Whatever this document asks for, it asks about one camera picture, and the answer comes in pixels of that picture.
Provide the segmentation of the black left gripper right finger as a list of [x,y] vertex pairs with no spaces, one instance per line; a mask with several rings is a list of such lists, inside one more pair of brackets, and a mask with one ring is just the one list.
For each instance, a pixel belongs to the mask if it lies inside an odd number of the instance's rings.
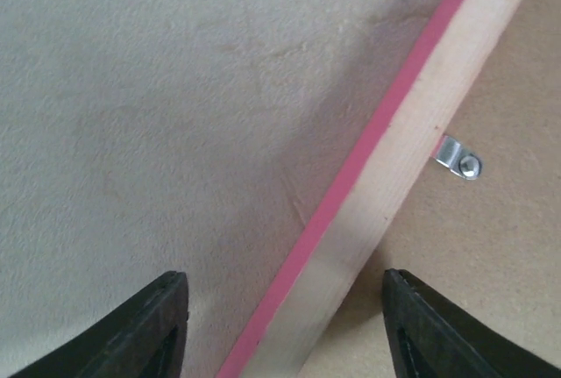
[[388,269],[382,311],[397,377],[559,377],[404,269]]

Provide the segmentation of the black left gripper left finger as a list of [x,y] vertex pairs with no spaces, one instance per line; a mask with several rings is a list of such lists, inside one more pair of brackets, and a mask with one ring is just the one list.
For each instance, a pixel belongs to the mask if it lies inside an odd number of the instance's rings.
[[168,271],[15,377],[179,377],[188,331],[188,278]]

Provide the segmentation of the pink picture frame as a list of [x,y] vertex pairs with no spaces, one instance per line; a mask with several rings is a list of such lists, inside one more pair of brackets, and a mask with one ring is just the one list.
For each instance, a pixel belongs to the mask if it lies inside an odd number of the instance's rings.
[[441,1],[220,376],[298,375],[520,2]]

